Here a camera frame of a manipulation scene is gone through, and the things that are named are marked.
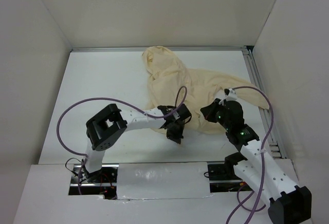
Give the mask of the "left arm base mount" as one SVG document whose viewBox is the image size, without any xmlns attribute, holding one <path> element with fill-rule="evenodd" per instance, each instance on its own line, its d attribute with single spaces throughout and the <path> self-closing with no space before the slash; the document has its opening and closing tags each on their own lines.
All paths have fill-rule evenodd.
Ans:
<svg viewBox="0 0 329 224">
<path fill-rule="evenodd" d="M 64 166 L 71 175 L 70 196 L 100 195 L 106 200 L 117 200 L 118 164 L 103 164 L 100 171 L 89 176 L 77 158 L 69 158 Z"/>
</svg>

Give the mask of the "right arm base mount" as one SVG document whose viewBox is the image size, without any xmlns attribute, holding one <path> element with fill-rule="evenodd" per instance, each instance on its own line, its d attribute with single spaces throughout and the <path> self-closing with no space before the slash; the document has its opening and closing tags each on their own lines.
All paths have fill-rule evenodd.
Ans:
<svg viewBox="0 0 329 224">
<path fill-rule="evenodd" d="M 240 161 L 247 159 L 239 152 L 225 157 L 223 162 L 208 162 L 208 169 L 204 172 L 204 177 L 209 179 L 211 193 L 237 192 L 238 189 L 247 185 L 234 173 L 233 166 Z"/>
</svg>

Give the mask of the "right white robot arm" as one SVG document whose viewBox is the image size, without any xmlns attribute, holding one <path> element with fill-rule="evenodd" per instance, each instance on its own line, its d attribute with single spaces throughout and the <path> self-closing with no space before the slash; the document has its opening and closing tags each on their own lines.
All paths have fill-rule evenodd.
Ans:
<svg viewBox="0 0 329 224">
<path fill-rule="evenodd" d="M 225 175 L 241 178 L 255 193 L 255 203 L 247 217 L 249 223 L 259 201 L 272 223 L 302 223 L 311 218 L 312 194 L 306 186 L 292 180 L 265 149 L 265 140 L 245 123 L 237 88 L 225 89 L 225 97 L 201 108 L 205 120 L 219 123 L 237 152 L 225 158 Z"/>
</svg>

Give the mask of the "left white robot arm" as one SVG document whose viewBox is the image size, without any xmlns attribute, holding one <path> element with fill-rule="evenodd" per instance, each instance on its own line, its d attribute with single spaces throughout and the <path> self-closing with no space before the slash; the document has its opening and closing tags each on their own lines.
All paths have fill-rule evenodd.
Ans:
<svg viewBox="0 0 329 224">
<path fill-rule="evenodd" d="M 87 182 L 96 182 L 101 178 L 102 160 L 105 151 L 111 148 L 123 133 L 137 129 L 165 129 L 166 138 L 181 144 L 185 124 L 192 115 L 185 104 L 158 106 L 139 111 L 121 110 L 116 104 L 110 104 L 99 111 L 86 123 L 89 143 L 83 160 L 82 172 Z"/>
</svg>

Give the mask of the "cream yellow jacket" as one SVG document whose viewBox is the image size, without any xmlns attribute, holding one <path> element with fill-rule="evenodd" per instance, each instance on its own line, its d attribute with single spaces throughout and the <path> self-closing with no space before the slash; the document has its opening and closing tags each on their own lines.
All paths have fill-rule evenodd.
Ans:
<svg viewBox="0 0 329 224">
<path fill-rule="evenodd" d="M 226 88 L 238 87 L 237 96 L 252 105 L 269 109 L 265 98 L 250 82 L 219 71 L 187 68 L 179 57 L 162 46 L 147 48 L 142 60 L 149 73 L 147 89 L 148 109 L 160 105 L 172 105 L 174 99 L 184 101 L 192 114 L 188 129 L 204 134 L 223 134 L 224 128 L 206 121 L 200 109 L 209 105 L 214 96 Z"/>
</svg>

